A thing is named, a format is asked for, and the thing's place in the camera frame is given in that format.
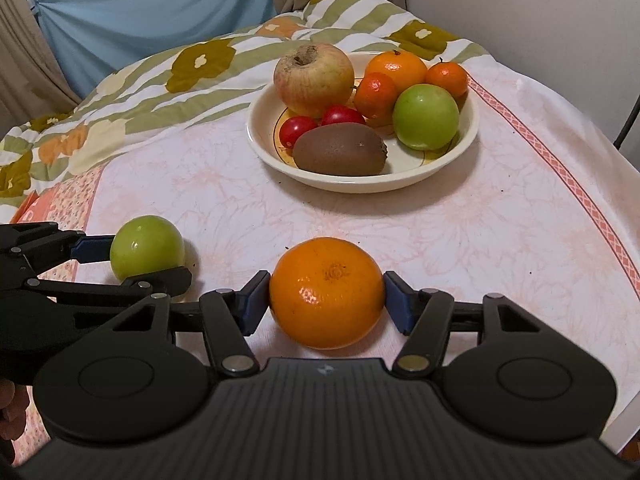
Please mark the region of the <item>person's hand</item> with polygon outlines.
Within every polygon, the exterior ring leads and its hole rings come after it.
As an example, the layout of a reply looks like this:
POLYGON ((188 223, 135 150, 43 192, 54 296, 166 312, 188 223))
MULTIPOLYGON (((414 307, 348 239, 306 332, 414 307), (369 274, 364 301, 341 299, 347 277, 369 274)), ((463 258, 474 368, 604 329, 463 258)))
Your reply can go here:
POLYGON ((29 406, 27 389, 10 380, 0 382, 0 439, 1 456, 12 464, 15 458, 13 441, 23 434, 26 426, 26 410, 29 406))

